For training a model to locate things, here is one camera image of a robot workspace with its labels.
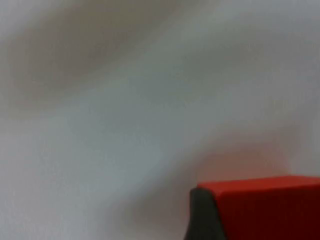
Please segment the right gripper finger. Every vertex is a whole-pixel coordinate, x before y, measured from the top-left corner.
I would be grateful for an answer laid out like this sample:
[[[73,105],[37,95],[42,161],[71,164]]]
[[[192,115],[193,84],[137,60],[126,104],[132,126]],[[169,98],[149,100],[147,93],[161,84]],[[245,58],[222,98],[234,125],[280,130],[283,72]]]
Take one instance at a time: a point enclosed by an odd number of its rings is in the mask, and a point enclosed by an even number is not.
[[[189,192],[189,221],[185,240],[226,240],[214,195],[205,188]]]

